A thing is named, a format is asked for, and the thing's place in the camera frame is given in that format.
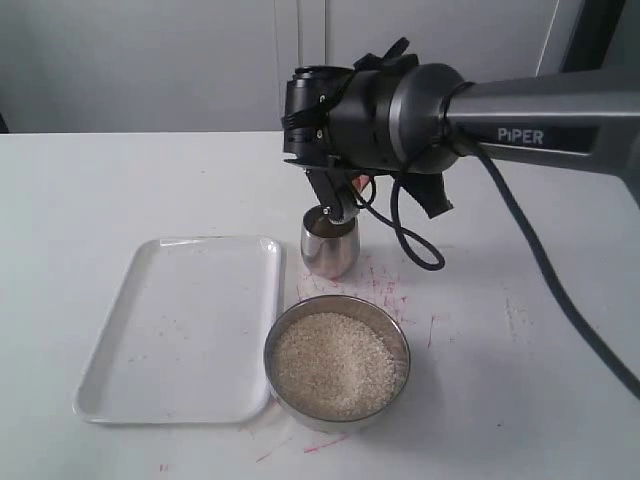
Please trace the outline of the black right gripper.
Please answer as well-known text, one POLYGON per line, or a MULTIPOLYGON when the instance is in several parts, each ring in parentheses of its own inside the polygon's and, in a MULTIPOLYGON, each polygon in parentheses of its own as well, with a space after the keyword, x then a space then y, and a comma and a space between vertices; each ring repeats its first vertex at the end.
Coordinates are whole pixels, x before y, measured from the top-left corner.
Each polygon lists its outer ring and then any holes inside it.
MULTIPOLYGON (((452 97, 468 85, 455 69, 440 63, 354 71, 329 112, 330 151, 295 155, 297 161, 305 167, 381 172, 397 172, 409 163, 412 173, 404 176, 403 188, 429 218, 436 218, 453 208, 440 174, 457 159, 445 144, 446 111, 452 97)), ((345 171, 308 169, 305 175, 331 223, 346 224, 357 216, 345 171)))

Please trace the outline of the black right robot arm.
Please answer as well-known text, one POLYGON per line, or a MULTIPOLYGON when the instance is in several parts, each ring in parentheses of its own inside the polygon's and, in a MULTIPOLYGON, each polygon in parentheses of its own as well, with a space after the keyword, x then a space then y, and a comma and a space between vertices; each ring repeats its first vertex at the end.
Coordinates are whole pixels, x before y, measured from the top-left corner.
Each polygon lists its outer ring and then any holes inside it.
POLYGON ((331 221, 357 212, 348 187, 389 175, 436 217, 444 172, 478 144, 494 159, 611 175, 639 191, 639 78, 614 69, 473 83, 440 64, 298 68, 283 149, 331 221))

